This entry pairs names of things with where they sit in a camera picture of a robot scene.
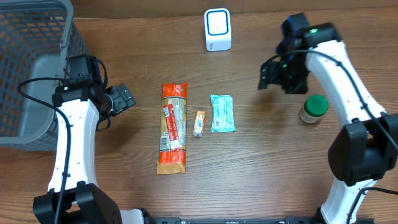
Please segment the green lid jar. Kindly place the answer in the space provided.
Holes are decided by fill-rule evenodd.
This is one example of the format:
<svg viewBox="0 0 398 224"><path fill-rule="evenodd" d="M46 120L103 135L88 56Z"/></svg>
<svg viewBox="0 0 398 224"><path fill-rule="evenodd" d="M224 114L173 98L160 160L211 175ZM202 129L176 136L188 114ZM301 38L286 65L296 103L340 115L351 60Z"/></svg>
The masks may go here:
<svg viewBox="0 0 398 224"><path fill-rule="evenodd" d="M300 108L298 115L306 123L316 123L329 109L329 102L323 95L312 95Z"/></svg>

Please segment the teal wet wipes pack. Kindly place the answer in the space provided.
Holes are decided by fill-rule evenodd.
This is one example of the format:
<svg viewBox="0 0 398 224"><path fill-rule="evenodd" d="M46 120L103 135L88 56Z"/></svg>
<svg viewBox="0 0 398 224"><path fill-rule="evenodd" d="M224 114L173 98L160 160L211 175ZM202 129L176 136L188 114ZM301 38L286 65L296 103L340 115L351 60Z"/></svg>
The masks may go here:
<svg viewBox="0 0 398 224"><path fill-rule="evenodd" d="M235 132L233 97L230 95L211 95L210 98L213 109L211 132Z"/></svg>

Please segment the orange Kleenex tissue pack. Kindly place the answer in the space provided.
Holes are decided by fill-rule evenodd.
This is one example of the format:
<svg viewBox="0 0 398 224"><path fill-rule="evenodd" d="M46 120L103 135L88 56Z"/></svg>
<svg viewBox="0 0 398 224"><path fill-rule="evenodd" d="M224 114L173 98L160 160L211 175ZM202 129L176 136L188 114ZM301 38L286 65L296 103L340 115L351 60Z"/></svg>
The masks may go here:
<svg viewBox="0 0 398 224"><path fill-rule="evenodd" d="M193 127L193 135L195 137L201 138L203 136L204 125L205 125L205 112L198 110Z"/></svg>

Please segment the orange red noodle packet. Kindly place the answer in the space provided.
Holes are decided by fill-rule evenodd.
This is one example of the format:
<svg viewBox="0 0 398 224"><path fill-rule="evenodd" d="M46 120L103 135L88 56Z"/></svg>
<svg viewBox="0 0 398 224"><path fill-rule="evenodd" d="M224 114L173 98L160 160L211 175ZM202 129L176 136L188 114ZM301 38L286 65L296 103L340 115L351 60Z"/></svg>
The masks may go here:
<svg viewBox="0 0 398 224"><path fill-rule="evenodd" d="M187 84L162 84L157 174L184 174L187 153Z"/></svg>

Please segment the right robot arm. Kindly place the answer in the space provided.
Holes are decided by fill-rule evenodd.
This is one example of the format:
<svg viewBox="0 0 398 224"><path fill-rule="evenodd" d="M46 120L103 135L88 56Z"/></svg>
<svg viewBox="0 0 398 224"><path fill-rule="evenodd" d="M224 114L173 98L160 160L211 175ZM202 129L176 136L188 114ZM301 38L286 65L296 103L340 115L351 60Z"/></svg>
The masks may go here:
<svg viewBox="0 0 398 224"><path fill-rule="evenodd" d="M356 223L366 194L396 165L397 115L387 113L368 92L332 23L311 26L300 13L289 16L281 29L275 55L261 66L259 88L275 84L286 94L305 94L312 74L340 124L328 150L335 178L326 201L305 223Z"/></svg>

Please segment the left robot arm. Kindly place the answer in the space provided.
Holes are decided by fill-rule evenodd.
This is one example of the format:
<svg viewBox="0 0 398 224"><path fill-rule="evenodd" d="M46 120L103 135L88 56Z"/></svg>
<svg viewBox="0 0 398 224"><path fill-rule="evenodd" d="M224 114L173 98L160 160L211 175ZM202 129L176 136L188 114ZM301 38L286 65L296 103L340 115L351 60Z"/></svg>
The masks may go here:
<svg viewBox="0 0 398 224"><path fill-rule="evenodd" d="M70 77L52 97L58 124L55 167L45 195L33 202L40 223L154 223L143 208L121 210L99 187L95 133L103 121L136 104L125 84L108 86L103 62L92 55L70 59Z"/></svg>

